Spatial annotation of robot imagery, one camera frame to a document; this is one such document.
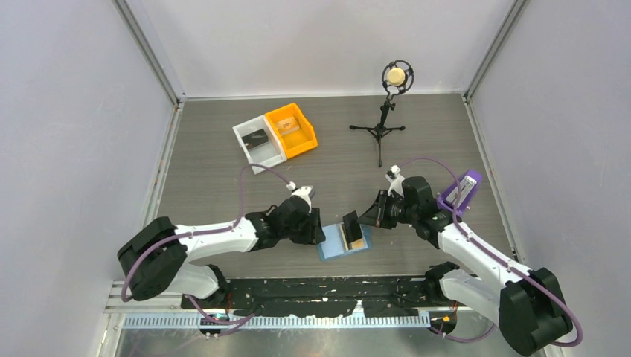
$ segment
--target orange bin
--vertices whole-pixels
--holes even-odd
[[[298,108],[298,104],[291,103],[267,112],[265,118],[281,140],[287,158],[318,147],[316,132]]]

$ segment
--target microphone stand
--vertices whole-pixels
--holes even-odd
[[[388,117],[388,113],[391,110],[394,111],[394,106],[396,105],[394,102],[392,102],[393,98],[394,98],[394,95],[392,94],[389,94],[385,97],[385,102],[383,102],[383,105],[379,108],[381,109],[381,120],[374,128],[369,128],[367,126],[354,126],[354,125],[349,126],[351,130],[359,129],[359,130],[365,130],[367,132],[370,132],[370,134],[373,135],[375,140],[377,140],[377,146],[379,147],[379,167],[381,167],[381,139],[384,136],[393,132],[394,130],[403,131],[406,129],[404,126],[399,126],[397,128],[388,128],[385,126],[385,119]]]

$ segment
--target foam microphone head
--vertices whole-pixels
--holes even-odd
[[[412,87],[414,70],[409,63],[398,59],[383,69],[381,81],[383,88],[388,92],[388,100],[391,100],[395,95],[403,94]]]
[[[386,79],[393,86],[401,86],[406,82],[407,75],[403,69],[396,67],[388,72]]]

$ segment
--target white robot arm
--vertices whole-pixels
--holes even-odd
[[[322,242],[320,211],[311,205],[315,191],[311,186],[296,189],[291,184],[288,188],[291,196],[279,206],[247,213],[238,222],[186,226],[173,225],[168,217],[153,220],[118,252],[125,275],[138,266],[129,285],[132,298],[147,300],[168,291],[222,301],[226,284],[221,271],[191,262],[230,251],[272,248],[281,239],[310,245]],[[165,244],[141,259],[161,241]]]
[[[554,274],[546,268],[533,271],[506,257],[459,217],[454,222],[454,216],[463,211],[462,206],[449,207],[455,201],[455,185],[437,200],[423,177],[404,178],[396,166],[385,177],[391,183],[389,189],[379,191],[359,223],[385,229],[392,229],[397,223],[410,225],[420,238],[452,255],[475,274],[470,275],[451,262],[435,266],[425,273],[423,282],[430,300],[454,300],[474,309],[496,324],[512,348],[524,356],[572,331],[570,317],[519,275],[536,281],[564,303]],[[461,186],[469,184],[465,202],[471,199],[480,180],[475,175],[460,178]]]

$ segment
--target gray tabletop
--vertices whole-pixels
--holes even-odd
[[[415,156],[448,163],[456,173],[484,173],[469,118],[457,94],[404,95],[386,125],[401,126],[383,139],[383,168],[377,166],[377,144],[351,124],[374,126],[384,97],[315,97],[292,99],[212,100],[187,102],[177,133],[159,208],[175,224],[227,222],[238,212],[237,175],[247,164],[232,126],[280,106],[296,102],[310,121],[319,147],[275,167],[297,185],[313,185],[314,207],[321,208],[323,225],[341,222],[352,210],[363,213],[377,191],[388,187],[387,167]],[[404,176],[424,176],[435,192],[451,182],[447,171],[430,162],[403,169]],[[245,174],[245,209],[265,210],[281,203],[288,191],[270,173]],[[510,246],[488,181],[470,205],[465,221],[505,254]],[[247,254],[229,253],[199,263],[218,265],[226,277],[321,277],[345,275],[422,274],[430,265],[455,261],[419,239],[406,226],[373,229],[373,248],[321,262],[316,248],[289,241]]]

